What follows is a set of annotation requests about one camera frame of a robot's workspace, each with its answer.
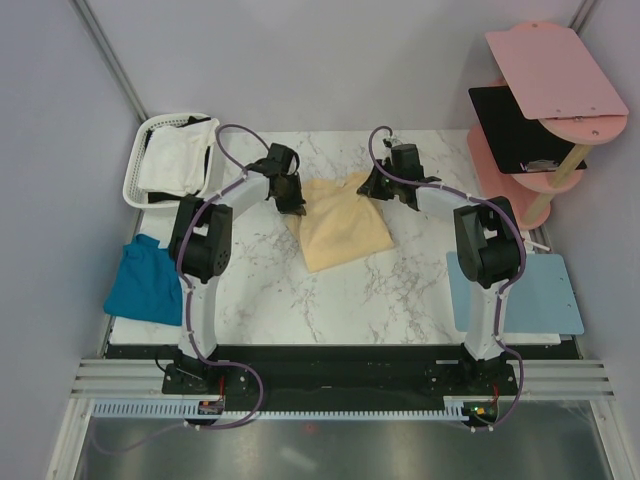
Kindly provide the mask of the yellow t shirt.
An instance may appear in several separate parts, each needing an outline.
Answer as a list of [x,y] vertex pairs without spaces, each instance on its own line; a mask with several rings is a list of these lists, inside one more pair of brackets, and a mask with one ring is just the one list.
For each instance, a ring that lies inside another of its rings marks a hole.
[[357,190],[366,172],[341,179],[311,179],[302,185],[304,216],[285,223],[298,241],[309,272],[317,273],[390,250],[394,242],[380,210]]

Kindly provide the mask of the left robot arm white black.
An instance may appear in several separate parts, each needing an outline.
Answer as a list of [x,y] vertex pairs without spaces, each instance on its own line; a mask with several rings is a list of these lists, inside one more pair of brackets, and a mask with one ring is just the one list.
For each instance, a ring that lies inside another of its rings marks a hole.
[[188,365],[185,382],[198,393],[211,392],[220,378],[218,367],[207,360],[218,346],[215,302],[231,260],[234,221],[269,199],[283,215],[304,216],[299,166],[298,153],[273,143],[264,158],[210,198],[188,195],[179,201],[169,244],[185,288],[179,361]]

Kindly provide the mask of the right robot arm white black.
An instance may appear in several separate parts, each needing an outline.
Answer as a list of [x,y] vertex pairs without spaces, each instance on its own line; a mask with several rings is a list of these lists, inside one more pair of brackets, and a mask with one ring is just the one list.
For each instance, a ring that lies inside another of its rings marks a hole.
[[483,392],[494,381],[488,363],[506,351],[504,317],[510,290],[523,274],[526,252],[511,204],[504,197],[476,198],[427,177],[414,144],[385,139],[385,159],[358,189],[371,199],[399,200],[427,216],[453,224],[459,269],[471,283],[468,329],[463,348],[472,359],[458,368],[467,392]]

